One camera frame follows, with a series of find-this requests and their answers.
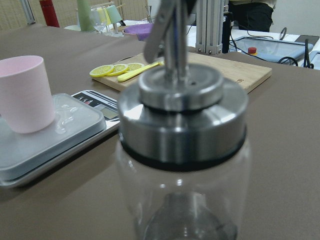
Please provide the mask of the purple bowl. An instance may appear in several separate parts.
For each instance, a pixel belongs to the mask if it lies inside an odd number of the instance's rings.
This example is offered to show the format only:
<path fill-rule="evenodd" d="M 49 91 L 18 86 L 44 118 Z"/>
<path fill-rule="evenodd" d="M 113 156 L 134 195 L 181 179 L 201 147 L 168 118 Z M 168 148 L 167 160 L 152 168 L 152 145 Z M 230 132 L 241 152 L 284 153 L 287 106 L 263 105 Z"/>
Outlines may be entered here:
<path fill-rule="evenodd" d="M 126 36 L 136 37 L 139 41 L 146 41 L 152 31 L 152 23 L 135 24 L 124 28 L 122 31 Z"/>

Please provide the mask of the glass sauce bottle steel cap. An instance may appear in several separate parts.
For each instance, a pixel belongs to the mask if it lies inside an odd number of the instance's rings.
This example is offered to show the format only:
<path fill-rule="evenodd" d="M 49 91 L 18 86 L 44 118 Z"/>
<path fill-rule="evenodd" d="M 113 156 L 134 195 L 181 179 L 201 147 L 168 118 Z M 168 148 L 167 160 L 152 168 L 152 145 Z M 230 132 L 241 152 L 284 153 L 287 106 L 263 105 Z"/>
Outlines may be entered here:
<path fill-rule="evenodd" d="M 118 100 L 116 164 L 136 240 L 235 240 L 251 167 L 248 95 L 209 66 L 188 63 L 193 0 L 164 0 L 144 49 L 164 65 Z"/>

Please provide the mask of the pastel cup rack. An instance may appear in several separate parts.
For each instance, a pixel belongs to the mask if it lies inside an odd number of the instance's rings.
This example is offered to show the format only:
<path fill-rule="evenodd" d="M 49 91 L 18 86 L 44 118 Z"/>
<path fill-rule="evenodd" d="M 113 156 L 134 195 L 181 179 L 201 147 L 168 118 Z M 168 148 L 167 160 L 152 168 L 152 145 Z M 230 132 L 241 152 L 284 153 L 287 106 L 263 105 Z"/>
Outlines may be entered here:
<path fill-rule="evenodd" d="M 122 32 L 118 29 L 118 26 L 123 25 L 123 19 L 115 5 L 99 6 L 98 14 L 102 23 L 104 24 L 104 30 L 102 31 L 105 35 L 113 37 L 122 37 Z"/>

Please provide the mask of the red cylinder bottle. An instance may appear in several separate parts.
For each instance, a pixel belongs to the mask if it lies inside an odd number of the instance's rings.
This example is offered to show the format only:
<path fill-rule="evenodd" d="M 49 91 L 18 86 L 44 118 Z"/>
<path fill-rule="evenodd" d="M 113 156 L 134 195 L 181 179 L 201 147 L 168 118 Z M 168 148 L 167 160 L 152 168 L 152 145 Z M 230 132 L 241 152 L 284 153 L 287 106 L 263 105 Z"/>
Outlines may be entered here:
<path fill-rule="evenodd" d="M 40 0 L 39 3 L 46 25 L 59 28 L 59 21 L 52 0 Z"/>

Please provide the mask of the yellow plastic knife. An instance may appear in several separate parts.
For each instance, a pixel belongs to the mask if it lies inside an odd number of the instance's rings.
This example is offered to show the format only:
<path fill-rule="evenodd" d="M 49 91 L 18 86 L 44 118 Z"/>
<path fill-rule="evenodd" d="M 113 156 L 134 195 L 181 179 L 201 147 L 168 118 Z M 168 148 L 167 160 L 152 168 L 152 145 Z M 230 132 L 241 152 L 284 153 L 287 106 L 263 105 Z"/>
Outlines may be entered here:
<path fill-rule="evenodd" d="M 157 62 L 148 64 L 148 65 L 145 65 L 145 66 L 143 66 L 141 68 L 138 68 L 138 69 L 126 72 L 126 73 L 124 73 L 122 75 L 119 75 L 117 77 L 117 81 L 120 82 L 120 83 L 125 82 L 125 81 L 127 81 L 129 79 L 132 79 L 133 77 L 143 73 L 146 70 L 149 70 L 149 69 L 151 69 L 153 67 L 156 67 L 156 66 L 163 66 L 164 64 L 165 64 L 165 61 L 162 60 L 162 61 L 157 61 Z"/>

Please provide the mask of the pink plastic cup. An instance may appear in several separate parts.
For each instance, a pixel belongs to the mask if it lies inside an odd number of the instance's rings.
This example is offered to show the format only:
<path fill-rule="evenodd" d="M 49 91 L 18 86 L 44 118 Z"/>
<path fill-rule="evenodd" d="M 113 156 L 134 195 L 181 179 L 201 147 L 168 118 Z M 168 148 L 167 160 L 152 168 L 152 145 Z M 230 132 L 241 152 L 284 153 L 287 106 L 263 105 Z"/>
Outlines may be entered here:
<path fill-rule="evenodd" d="M 39 131 L 54 121 L 55 107 L 41 56 L 0 61 L 0 115 L 21 134 Z"/>

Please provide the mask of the person in yellow shirt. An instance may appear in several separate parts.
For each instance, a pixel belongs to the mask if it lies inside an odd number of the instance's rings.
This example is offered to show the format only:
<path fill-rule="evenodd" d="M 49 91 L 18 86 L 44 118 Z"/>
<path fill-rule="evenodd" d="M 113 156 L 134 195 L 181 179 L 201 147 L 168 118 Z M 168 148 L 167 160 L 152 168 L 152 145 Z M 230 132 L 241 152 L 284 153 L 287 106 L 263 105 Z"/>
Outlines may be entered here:
<path fill-rule="evenodd" d="M 239 30 L 268 33 L 276 3 L 276 0 L 229 0 L 228 9 Z"/>

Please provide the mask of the lemon slice far end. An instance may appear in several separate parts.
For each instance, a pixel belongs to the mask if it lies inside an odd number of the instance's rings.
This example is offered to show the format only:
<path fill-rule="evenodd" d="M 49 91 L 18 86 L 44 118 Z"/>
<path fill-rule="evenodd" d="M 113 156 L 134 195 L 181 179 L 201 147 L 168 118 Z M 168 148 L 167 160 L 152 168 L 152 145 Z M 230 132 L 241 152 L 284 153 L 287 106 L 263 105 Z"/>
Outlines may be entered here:
<path fill-rule="evenodd" d="M 112 73 L 115 69 L 113 64 L 101 65 L 89 72 L 89 75 L 93 78 L 95 77 L 103 77 L 107 76 L 108 74 Z"/>

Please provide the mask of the bamboo cutting board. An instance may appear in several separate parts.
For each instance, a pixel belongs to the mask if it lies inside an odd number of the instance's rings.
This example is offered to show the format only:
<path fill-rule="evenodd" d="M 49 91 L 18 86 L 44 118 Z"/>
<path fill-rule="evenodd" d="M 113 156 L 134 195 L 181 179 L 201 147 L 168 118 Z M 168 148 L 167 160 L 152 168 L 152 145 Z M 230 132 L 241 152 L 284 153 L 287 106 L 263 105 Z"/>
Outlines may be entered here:
<path fill-rule="evenodd" d="M 251 92 L 272 75 L 269 67 L 258 66 L 249 63 L 202 55 L 194 52 L 188 54 L 190 64 L 200 64 L 214 68 L 228 78 L 238 83 L 247 93 Z M 93 79 L 118 91 L 123 91 L 126 87 L 137 82 L 139 76 L 135 76 L 127 81 L 119 82 L 116 76 L 101 76 Z"/>

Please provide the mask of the digital kitchen scale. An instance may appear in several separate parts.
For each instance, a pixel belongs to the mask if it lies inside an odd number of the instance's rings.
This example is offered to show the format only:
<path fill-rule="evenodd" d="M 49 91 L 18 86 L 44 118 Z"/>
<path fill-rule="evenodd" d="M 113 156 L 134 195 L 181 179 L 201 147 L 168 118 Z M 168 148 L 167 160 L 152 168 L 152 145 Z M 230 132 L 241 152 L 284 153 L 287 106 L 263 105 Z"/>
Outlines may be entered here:
<path fill-rule="evenodd" d="M 118 103 L 94 90 L 53 95 L 55 120 L 33 133 L 16 133 L 0 120 L 0 185 L 17 187 L 113 133 L 119 126 Z"/>

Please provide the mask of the lemon slice in row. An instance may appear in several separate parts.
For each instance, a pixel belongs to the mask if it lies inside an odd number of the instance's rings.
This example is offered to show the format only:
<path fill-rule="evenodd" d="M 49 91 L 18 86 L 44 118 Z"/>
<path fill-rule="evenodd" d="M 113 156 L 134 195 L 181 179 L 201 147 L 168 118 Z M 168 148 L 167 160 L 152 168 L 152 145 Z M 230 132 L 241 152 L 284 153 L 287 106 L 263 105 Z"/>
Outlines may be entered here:
<path fill-rule="evenodd" d="M 140 69 L 140 68 L 144 67 L 145 65 L 140 62 L 132 62 L 132 63 L 128 63 L 127 66 L 128 66 L 128 68 L 127 68 L 126 72 L 131 72 L 131 71 Z"/>
<path fill-rule="evenodd" d="M 124 63 L 115 64 L 112 72 L 108 73 L 106 76 L 119 76 L 127 72 L 129 66 Z"/>

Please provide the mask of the green cone vase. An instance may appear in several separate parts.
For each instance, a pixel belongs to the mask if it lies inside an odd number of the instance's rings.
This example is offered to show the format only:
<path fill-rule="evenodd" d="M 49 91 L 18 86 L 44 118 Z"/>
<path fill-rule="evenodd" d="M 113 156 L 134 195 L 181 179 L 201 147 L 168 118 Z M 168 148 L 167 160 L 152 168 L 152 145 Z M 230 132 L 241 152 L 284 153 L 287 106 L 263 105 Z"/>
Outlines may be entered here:
<path fill-rule="evenodd" d="M 91 21 L 91 6 L 87 0 L 77 0 L 77 13 L 80 30 L 82 32 L 93 32 L 95 28 Z"/>

